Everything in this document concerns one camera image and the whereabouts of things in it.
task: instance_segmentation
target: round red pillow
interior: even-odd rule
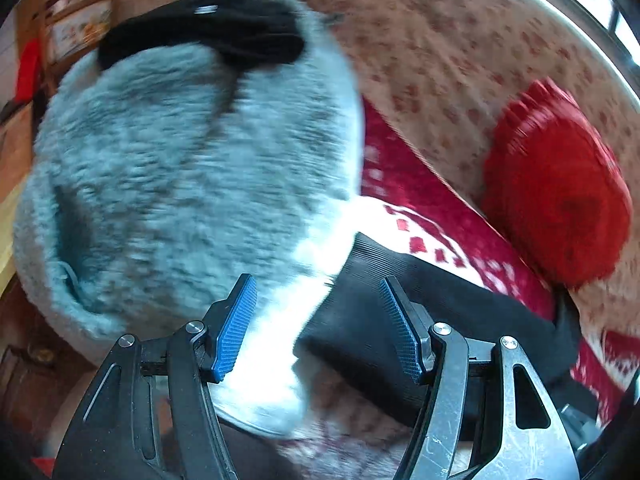
[[[494,134],[484,167],[489,222],[551,282],[576,287],[610,275],[628,237],[631,197],[573,97],[536,81]]]

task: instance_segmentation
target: light blue fabric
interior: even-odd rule
[[[330,244],[353,234],[362,131],[319,15],[287,1],[306,40],[292,65],[238,77],[187,44],[100,73],[92,53],[50,102],[15,262],[30,301],[95,364],[123,333],[199,319],[242,272],[257,280],[259,324],[291,283],[326,280],[320,256],[335,272],[346,259],[349,243]]]

